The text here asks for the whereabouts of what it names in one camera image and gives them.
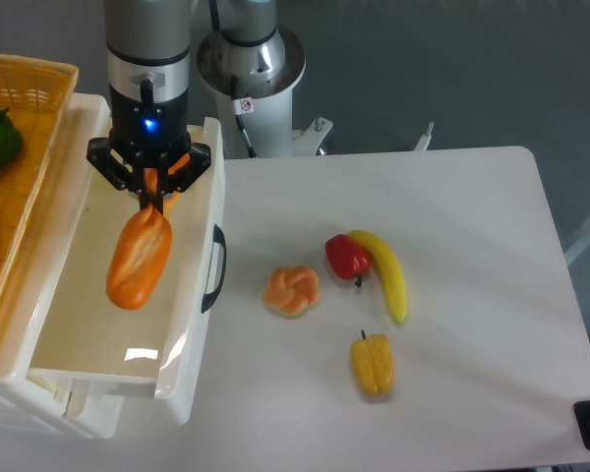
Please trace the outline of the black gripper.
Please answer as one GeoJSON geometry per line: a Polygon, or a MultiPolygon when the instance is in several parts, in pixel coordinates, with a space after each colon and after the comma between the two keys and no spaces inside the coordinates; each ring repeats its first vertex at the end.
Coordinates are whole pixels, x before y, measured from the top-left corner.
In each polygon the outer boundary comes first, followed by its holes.
{"type": "Polygon", "coordinates": [[[192,142],[187,129],[187,95],[156,102],[110,91],[111,129],[88,143],[88,162],[117,190],[136,194],[140,209],[155,196],[165,215],[165,197],[185,192],[211,167],[207,145],[192,142]]]}

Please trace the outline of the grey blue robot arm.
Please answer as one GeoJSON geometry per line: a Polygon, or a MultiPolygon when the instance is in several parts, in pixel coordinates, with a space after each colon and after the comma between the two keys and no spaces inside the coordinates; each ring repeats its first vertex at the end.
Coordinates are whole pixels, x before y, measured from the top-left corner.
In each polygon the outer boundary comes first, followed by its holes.
{"type": "Polygon", "coordinates": [[[111,129],[88,161],[141,207],[163,208],[210,167],[207,146],[187,131],[189,72],[213,92],[229,158],[288,157],[292,87],[304,66],[298,40],[272,1],[212,1],[211,31],[191,45],[189,1],[104,5],[111,129]]]}

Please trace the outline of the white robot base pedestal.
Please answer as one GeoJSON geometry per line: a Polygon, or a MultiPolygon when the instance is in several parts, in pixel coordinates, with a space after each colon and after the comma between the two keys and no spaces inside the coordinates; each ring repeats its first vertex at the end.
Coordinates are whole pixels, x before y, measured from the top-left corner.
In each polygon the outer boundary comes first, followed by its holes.
{"type": "Polygon", "coordinates": [[[201,43],[197,65],[215,98],[224,156],[229,159],[313,156],[333,122],[319,116],[305,129],[293,127],[293,90],[306,70],[303,45],[279,26],[258,45],[237,45],[221,32],[201,43]]]}

